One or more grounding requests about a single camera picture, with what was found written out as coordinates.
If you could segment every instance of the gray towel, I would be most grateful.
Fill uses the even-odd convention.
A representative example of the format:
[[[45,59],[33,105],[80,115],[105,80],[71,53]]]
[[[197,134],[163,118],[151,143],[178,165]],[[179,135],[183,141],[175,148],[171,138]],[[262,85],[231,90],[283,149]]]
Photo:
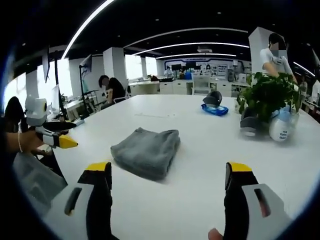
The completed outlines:
[[[123,169],[151,180],[166,177],[180,143],[179,131],[160,133],[141,127],[111,147],[115,162]]]

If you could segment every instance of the ceiling light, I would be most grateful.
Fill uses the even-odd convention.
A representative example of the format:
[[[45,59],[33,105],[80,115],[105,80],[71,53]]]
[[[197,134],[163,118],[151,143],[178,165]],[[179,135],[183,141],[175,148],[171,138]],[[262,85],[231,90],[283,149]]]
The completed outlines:
[[[301,66],[300,64],[296,63],[295,61],[293,62],[295,65],[297,65],[298,67],[302,68],[303,70],[305,70],[307,73],[311,74],[312,76],[316,76],[314,75],[312,72],[310,72],[308,69],[306,69],[305,67]]]
[[[182,57],[182,56],[195,56],[195,55],[214,55],[214,56],[229,56],[236,57],[237,55],[233,54],[222,54],[222,53],[188,53],[188,54],[178,54],[178,55],[170,55],[170,56],[160,56],[156,59],[165,59],[165,58],[173,58],[173,57]]]
[[[109,6],[111,3],[113,3],[115,0],[106,0],[104,3],[102,3],[93,13],[91,13],[91,15],[84,21],[84,23],[79,27],[79,29],[76,31],[76,33],[74,34],[74,36],[72,37],[71,41],[68,43],[68,45],[66,46],[66,49],[62,55],[61,59],[64,59],[71,46],[75,43],[75,41],[77,40],[77,38],[80,36],[80,34],[82,33],[82,31],[89,25],[89,23],[99,14],[102,12],[102,10],[104,10],[107,6]]]
[[[217,44],[217,45],[228,45],[228,46],[235,46],[235,47],[242,47],[242,48],[250,48],[249,46],[245,45],[239,45],[239,44],[233,44],[233,43],[225,43],[225,42],[190,42],[190,43],[181,43],[181,44],[174,44],[174,45],[168,45],[168,46],[160,46],[156,48],[152,48],[149,50],[144,50],[141,52],[137,52],[133,55],[138,55],[138,54],[143,54],[146,52],[154,51],[154,50],[159,50],[159,49],[166,49],[166,48],[172,48],[172,47],[179,47],[179,46],[188,46],[188,45],[209,45],[209,44]]]

